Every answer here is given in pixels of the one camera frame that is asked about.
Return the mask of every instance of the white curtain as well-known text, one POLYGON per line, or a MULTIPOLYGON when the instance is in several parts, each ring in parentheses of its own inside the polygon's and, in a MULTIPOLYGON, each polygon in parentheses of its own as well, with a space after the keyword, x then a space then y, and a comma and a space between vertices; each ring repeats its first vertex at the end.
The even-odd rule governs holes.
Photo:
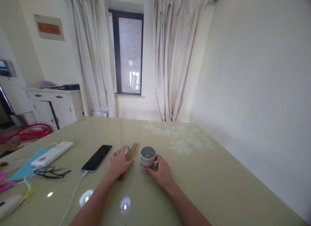
POLYGON ((163 121, 178 118, 191 72, 193 46, 209 0, 154 0, 153 71, 163 121))
POLYGON ((116 117, 107 0, 65 0, 84 113, 107 109, 116 117))

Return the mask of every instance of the glass tabletop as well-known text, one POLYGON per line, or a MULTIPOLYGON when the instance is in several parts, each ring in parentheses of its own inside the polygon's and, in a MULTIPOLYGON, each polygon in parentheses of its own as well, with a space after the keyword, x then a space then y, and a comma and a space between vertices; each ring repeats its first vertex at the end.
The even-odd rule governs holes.
MULTIPOLYGON (((0 160, 31 157, 48 144, 74 143, 50 165, 72 170, 64 179, 30 179, 29 199, 0 221, 2 225, 58 225, 83 172, 82 166, 103 144, 115 152, 139 143, 134 163, 117 181, 103 209, 104 225, 181 225, 167 194, 140 169, 140 150, 152 146, 170 165, 175 182, 212 225, 304 225, 305 222, 200 126, 185 123, 85 117, 0 160)), ((107 157, 77 188, 63 225, 81 209, 80 199, 94 191, 108 171, 107 157)), ((24 184, 0 193, 0 201, 24 195, 24 184)))

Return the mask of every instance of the phone screen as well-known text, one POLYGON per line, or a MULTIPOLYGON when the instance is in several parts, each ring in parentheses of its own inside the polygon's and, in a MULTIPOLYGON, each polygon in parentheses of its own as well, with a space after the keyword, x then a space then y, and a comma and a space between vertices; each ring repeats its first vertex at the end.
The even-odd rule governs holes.
POLYGON ((102 145, 97 152, 88 160, 88 162, 82 167, 84 171, 94 172, 100 163, 103 161, 105 156, 109 153, 111 145, 102 145))

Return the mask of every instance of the window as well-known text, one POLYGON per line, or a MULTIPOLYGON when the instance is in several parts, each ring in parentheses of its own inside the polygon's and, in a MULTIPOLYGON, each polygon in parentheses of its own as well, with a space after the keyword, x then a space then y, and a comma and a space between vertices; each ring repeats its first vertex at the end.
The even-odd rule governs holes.
POLYGON ((141 95, 144 15, 109 10, 109 21, 115 66, 114 92, 141 95))

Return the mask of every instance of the cabinet door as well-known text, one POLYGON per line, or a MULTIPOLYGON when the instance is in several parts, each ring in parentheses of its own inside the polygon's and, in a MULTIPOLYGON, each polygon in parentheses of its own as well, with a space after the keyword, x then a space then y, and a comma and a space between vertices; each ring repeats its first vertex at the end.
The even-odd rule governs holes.
POLYGON ((53 127, 54 131, 57 131, 57 125, 54 115, 48 101, 32 101, 36 110, 36 115, 39 123, 48 124, 53 127))
POLYGON ((52 106, 60 129, 75 121, 69 102, 52 101, 52 106))

